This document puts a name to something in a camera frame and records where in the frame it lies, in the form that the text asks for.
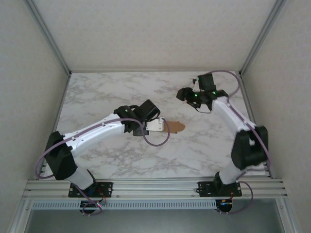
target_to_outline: textured wallpaper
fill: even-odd
[[[73,71],[241,68],[275,0],[35,0]]]
[[[0,0],[0,232],[52,130],[66,77],[21,0]]]
[[[303,232],[311,232],[311,1],[288,0],[245,77]]]

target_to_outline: white wall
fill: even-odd
[[[66,77],[21,0],[0,0],[0,232],[52,130]]]
[[[287,0],[244,78],[273,168],[311,232],[311,1]]]
[[[34,0],[72,71],[238,70],[275,0]]]

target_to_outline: white marble table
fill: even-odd
[[[162,147],[125,133],[109,138],[76,159],[96,178],[171,178],[214,176],[230,159],[234,135],[216,114],[201,114],[175,96],[192,79],[206,72],[75,73],[72,75],[57,130],[68,133],[101,120],[121,105],[151,101],[167,120],[180,121],[184,131],[171,134]],[[226,73],[214,74],[218,89],[232,92],[237,82]],[[241,93],[232,102],[247,116]],[[166,134],[150,132],[153,143]],[[51,174],[49,167],[45,174]],[[264,172],[252,174],[263,175]]]

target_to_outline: black mounting plate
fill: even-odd
[[[102,198],[104,195],[106,198],[110,198],[112,194],[112,186],[113,186],[112,182],[97,182],[95,191],[91,195],[87,196],[89,198]],[[68,197],[82,198],[83,196],[80,194],[78,189],[73,184],[70,184]]]
[[[200,194],[200,197],[241,197],[242,191],[239,183],[232,183],[226,185],[226,189],[222,193],[217,193],[213,181],[210,182],[198,182],[199,188],[196,192]]]

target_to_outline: marble surface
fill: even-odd
[[[96,178],[164,178],[214,176],[230,160],[234,135],[216,114],[201,114],[175,96],[192,79],[206,72],[75,73],[72,75],[57,130],[69,133],[109,115],[121,105],[141,105],[150,99],[167,120],[180,121],[184,131],[171,134],[162,147],[149,146],[142,137],[125,133],[87,150],[76,163]],[[218,89],[231,93],[234,77],[215,73]],[[241,93],[233,104],[247,116]],[[150,132],[153,143],[166,134]],[[45,174],[51,171],[47,167]]]

